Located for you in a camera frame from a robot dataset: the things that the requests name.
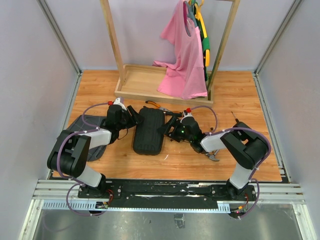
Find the orange black pliers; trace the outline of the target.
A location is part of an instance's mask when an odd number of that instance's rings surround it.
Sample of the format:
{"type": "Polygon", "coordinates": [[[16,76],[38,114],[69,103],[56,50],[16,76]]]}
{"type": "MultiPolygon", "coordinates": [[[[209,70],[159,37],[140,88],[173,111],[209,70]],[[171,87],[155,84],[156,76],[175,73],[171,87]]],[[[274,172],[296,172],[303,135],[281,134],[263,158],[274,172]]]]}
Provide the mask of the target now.
{"type": "Polygon", "coordinates": [[[165,108],[165,107],[162,107],[161,105],[159,105],[158,103],[154,102],[154,101],[151,101],[151,100],[146,100],[145,101],[146,104],[149,104],[149,105],[152,105],[154,106],[155,108],[163,111],[163,112],[171,112],[171,110],[165,108]]]}

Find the black plastic tool case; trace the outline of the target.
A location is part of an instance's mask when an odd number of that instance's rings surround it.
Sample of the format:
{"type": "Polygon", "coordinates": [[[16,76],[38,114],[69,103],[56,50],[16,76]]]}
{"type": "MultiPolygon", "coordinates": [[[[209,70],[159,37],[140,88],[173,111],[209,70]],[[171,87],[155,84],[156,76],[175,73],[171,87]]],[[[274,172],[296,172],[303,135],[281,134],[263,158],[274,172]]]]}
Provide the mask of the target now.
{"type": "Polygon", "coordinates": [[[160,109],[145,106],[139,114],[144,120],[136,126],[132,148],[139,155],[158,155],[164,140],[164,135],[158,129],[165,124],[165,114],[160,109]]]}

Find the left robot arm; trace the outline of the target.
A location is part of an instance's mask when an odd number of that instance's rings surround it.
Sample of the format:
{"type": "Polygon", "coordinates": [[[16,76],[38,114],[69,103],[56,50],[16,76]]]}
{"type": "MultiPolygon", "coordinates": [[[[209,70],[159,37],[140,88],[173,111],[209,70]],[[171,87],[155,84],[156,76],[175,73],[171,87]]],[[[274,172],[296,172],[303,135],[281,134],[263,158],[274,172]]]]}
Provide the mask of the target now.
{"type": "Polygon", "coordinates": [[[88,187],[96,198],[103,197],[108,190],[106,177],[87,165],[89,150],[113,144],[119,139],[121,130],[129,130],[143,123],[144,117],[129,105],[124,105],[122,97],[114,101],[95,104],[81,115],[88,130],[63,130],[47,159],[47,167],[57,171],[62,178],[76,181],[81,187],[88,187]],[[86,121],[85,115],[91,108],[108,105],[106,117],[100,125],[86,121]]]}

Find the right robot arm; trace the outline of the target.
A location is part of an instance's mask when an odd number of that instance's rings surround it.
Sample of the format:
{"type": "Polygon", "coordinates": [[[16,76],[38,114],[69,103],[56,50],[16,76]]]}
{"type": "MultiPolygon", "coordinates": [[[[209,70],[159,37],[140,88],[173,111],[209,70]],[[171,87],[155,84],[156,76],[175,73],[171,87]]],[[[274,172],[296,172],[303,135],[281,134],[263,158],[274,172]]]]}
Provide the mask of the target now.
{"type": "Polygon", "coordinates": [[[173,115],[157,131],[176,142],[185,141],[198,154],[214,159],[213,153],[226,149],[236,161],[235,169],[226,182],[227,196],[240,199],[259,165],[271,153],[269,140],[244,122],[218,132],[203,132],[190,108],[183,111],[182,118],[173,115]]]}

